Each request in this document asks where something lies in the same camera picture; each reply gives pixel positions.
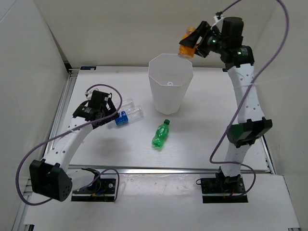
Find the orange plastic juice bottle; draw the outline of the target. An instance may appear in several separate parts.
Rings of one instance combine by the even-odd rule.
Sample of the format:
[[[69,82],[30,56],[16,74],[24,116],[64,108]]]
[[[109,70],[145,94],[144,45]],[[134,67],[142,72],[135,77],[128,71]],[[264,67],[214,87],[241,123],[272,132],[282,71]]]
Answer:
[[[188,27],[182,39],[187,38],[195,30],[196,30],[195,27],[192,27],[192,26]],[[190,47],[185,47],[183,45],[180,45],[178,56],[181,58],[187,59],[187,60],[192,60],[195,54],[196,46],[197,45],[195,44],[193,48],[190,48]]]

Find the clear bottle with blue label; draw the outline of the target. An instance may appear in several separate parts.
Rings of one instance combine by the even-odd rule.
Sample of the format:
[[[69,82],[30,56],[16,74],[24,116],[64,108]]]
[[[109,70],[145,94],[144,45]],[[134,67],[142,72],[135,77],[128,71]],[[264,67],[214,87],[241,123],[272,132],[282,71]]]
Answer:
[[[120,128],[144,119],[143,109],[140,105],[122,110],[118,115],[119,118],[116,118],[107,124],[108,129]]]

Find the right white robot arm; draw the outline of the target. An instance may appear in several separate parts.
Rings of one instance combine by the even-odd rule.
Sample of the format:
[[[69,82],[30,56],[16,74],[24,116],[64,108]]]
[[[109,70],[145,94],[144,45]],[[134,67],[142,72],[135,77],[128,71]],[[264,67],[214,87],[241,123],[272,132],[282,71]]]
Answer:
[[[224,18],[221,29],[202,21],[197,28],[187,29],[179,48],[179,56],[186,59],[194,55],[205,58],[210,52],[219,54],[233,85],[237,124],[229,125],[225,133],[229,146],[225,160],[220,163],[221,177],[216,180],[217,189],[224,193],[238,179],[247,151],[272,127],[272,120],[265,118],[252,82],[255,60],[251,47],[242,44],[243,27],[238,17]]]

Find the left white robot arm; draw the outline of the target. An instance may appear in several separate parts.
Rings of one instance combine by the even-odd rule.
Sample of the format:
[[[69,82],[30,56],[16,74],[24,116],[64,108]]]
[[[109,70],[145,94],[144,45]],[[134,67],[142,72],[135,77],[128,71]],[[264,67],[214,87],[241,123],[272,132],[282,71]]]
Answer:
[[[67,127],[69,134],[58,138],[53,149],[40,161],[30,164],[33,192],[64,201],[72,190],[72,180],[66,171],[77,149],[92,130],[117,117],[110,98],[102,103],[87,101],[79,105]]]

